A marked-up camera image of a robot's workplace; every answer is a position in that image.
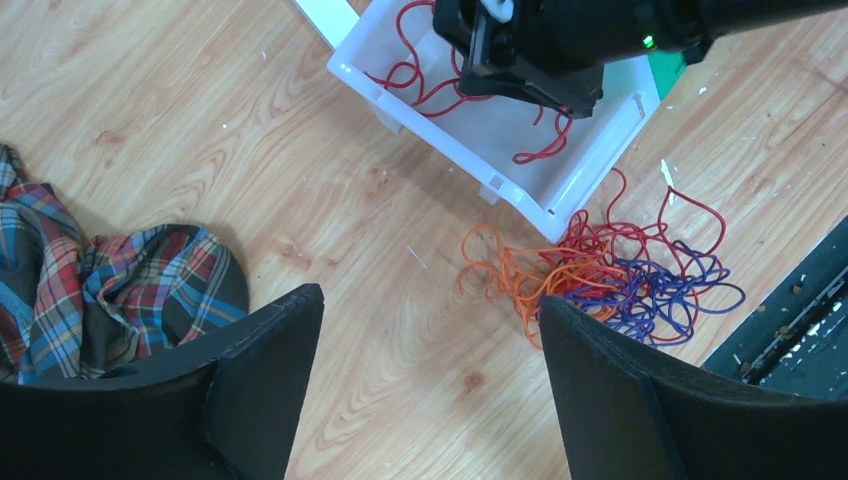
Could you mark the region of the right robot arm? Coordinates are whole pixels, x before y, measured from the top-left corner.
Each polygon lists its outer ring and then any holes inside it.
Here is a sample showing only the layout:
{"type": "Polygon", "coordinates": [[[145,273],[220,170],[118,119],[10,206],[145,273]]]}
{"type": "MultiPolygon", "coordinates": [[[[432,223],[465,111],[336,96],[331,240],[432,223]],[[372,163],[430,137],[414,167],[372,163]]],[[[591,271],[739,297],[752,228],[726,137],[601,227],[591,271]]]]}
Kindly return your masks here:
{"type": "Polygon", "coordinates": [[[701,62],[722,37],[846,7],[811,1],[438,1],[433,29],[463,56],[459,89],[589,118],[607,64],[653,51],[701,62]]]}

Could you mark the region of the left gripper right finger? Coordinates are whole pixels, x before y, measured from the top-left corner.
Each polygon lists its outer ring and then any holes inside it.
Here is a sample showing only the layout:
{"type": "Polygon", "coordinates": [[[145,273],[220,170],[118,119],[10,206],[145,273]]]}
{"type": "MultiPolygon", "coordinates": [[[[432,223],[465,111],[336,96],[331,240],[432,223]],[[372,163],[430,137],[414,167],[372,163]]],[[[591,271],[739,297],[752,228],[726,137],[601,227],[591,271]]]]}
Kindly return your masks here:
{"type": "Polygon", "coordinates": [[[745,384],[547,296],[539,327],[574,479],[843,479],[847,404],[745,384]]]}

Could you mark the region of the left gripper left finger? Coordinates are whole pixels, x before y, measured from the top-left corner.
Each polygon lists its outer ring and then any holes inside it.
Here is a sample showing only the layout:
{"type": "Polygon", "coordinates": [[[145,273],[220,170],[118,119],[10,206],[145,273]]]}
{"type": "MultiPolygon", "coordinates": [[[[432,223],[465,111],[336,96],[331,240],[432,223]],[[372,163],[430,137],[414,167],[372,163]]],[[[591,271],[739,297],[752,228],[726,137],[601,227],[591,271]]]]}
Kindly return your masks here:
{"type": "Polygon", "coordinates": [[[316,284],[97,379],[1,388],[5,479],[281,479],[324,313],[316,284]]]}

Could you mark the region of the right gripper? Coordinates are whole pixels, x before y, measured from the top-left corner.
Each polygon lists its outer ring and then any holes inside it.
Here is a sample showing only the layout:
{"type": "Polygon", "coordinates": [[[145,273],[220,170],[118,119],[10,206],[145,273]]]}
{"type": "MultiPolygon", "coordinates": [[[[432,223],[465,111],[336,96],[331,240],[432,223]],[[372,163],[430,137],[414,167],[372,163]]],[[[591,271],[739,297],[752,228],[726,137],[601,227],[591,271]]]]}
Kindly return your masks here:
{"type": "Polygon", "coordinates": [[[715,39],[699,1],[438,1],[435,32],[476,65],[526,61],[550,73],[542,85],[503,71],[481,74],[465,58],[459,89],[590,118],[604,96],[604,67],[653,51],[700,53],[715,39]]]}

